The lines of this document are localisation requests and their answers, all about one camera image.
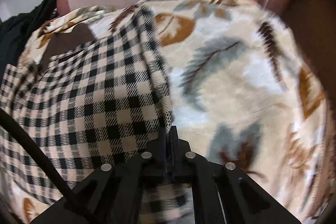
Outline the black beige checkered garment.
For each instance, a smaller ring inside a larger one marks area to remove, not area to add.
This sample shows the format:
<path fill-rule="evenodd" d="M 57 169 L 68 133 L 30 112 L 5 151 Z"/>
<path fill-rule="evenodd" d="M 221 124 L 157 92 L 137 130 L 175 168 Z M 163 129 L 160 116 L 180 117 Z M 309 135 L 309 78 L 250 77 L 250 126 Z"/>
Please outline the black beige checkered garment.
<path fill-rule="evenodd" d="M 152 9 L 92 6 L 45 23 L 19 65 L 7 65 L 1 109 L 70 187 L 122 164 L 169 131 L 172 104 Z"/>

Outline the black clothing pile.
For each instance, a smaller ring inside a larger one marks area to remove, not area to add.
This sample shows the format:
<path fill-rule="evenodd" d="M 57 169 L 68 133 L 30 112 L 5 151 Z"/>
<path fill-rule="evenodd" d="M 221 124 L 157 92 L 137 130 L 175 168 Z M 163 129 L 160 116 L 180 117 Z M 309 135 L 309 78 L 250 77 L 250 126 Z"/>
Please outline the black clothing pile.
<path fill-rule="evenodd" d="M 16 65 L 31 34 L 50 20 L 56 0 L 43 0 L 31 12 L 12 16 L 1 23 L 1 74 L 7 64 Z"/>

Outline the cream leaf-pattern fleece blanket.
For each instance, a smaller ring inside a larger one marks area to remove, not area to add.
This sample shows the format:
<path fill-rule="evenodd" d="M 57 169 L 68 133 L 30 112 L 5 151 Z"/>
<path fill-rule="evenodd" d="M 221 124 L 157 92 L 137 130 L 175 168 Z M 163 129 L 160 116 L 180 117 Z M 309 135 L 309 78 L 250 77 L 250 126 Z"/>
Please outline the cream leaf-pattern fleece blanket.
<path fill-rule="evenodd" d="M 142 4 L 155 15 L 171 127 L 195 152 L 232 161 L 300 222 L 314 223 L 335 191 L 334 132 L 291 29 L 251 0 Z"/>

